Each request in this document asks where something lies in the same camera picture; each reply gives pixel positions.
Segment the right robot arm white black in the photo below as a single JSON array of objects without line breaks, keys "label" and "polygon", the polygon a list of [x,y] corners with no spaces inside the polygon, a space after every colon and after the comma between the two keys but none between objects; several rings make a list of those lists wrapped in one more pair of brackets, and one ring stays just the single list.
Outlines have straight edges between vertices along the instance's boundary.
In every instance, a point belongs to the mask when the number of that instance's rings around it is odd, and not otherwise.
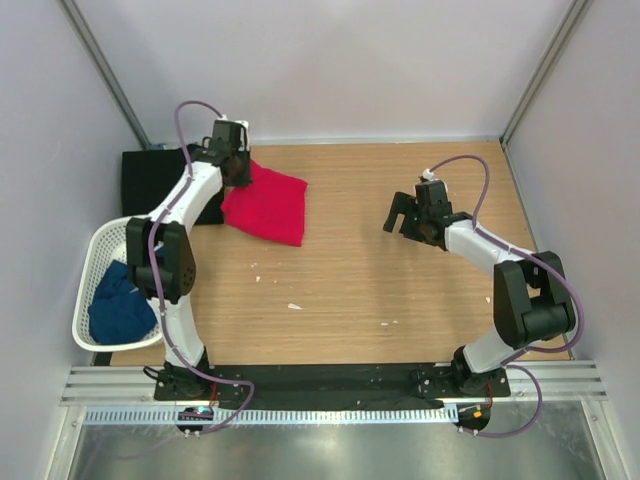
[{"label": "right robot arm white black", "polygon": [[447,379],[457,393],[478,395],[528,348],[559,337],[577,323],[560,258],[533,253],[485,230],[467,212],[456,212],[441,180],[423,180],[413,195],[394,194],[383,230],[457,254],[489,274],[493,282],[493,325],[458,348]]}]

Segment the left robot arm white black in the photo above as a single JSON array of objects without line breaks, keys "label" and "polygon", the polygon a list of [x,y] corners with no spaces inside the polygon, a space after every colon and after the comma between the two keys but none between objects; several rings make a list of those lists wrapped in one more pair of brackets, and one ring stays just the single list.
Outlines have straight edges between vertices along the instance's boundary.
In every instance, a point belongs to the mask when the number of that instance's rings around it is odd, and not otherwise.
[{"label": "left robot arm white black", "polygon": [[250,178],[249,124],[225,117],[194,150],[184,149],[185,168],[175,186],[150,213],[126,224],[126,264],[130,282],[157,309],[165,345],[166,374],[188,398],[204,398],[212,383],[206,347],[200,339],[191,291],[197,267],[190,233],[208,202],[227,186],[247,186]]}]

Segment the red t shirt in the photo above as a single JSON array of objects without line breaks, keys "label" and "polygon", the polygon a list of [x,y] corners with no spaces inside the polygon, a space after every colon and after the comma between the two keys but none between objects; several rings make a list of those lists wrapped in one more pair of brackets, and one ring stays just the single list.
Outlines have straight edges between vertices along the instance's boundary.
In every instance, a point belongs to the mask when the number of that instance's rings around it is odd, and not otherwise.
[{"label": "red t shirt", "polygon": [[250,174],[252,183],[234,187],[222,202],[226,224],[262,240],[301,247],[308,183],[254,160]]}]

